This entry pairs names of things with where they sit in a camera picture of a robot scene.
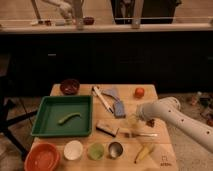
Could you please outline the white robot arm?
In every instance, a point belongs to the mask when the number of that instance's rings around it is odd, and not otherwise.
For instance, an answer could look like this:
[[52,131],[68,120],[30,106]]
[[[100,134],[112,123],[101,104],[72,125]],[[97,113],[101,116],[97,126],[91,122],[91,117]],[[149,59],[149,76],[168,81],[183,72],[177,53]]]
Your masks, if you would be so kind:
[[199,145],[213,153],[213,127],[194,120],[180,111],[181,104],[175,97],[166,97],[137,104],[134,113],[127,117],[127,123],[131,126],[139,121],[151,121],[161,119],[169,122]]

